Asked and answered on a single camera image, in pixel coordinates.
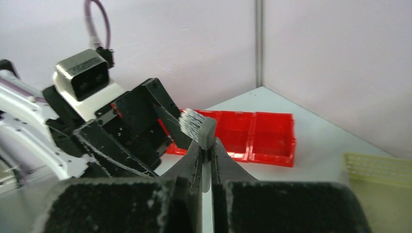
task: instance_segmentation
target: cleaning brush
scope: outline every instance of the cleaning brush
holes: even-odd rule
[[[215,145],[216,120],[192,109],[185,109],[179,117],[180,130],[199,144],[202,165],[203,192],[210,188],[210,152]]]
[[[206,116],[187,108],[179,117],[180,130],[191,139],[199,142],[199,129]]]

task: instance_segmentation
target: brush bristles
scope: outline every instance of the brush bristles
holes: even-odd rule
[[[205,119],[206,116],[187,108],[179,117],[180,130],[191,139],[199,142],[199,128]]]

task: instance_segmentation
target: red storage box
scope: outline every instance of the red storage box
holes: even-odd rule
[[[196,111],[217,120],[216,137],[236,161],[293,166],[296,142],[292,114]],[[172,143],[166,153],[183,155],[186,150]]]

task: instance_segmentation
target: white wall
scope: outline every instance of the white wall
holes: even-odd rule
[[[255,87],[252,0],[102,0],[126,89],[158,77],[179,107],[206,108]],[[105,41],[103,19],[92,7]],[[83,0],[2,0],[0,58],[37,88],[54,65],[89,46]]]
[[[268,0],[265,14],[266,87],[412,157],[412,1]]]

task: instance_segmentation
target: yellow plastic grid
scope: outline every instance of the yellow plastic grid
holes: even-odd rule
[[[412,160],[346,153],[349,178],[412,188]]]

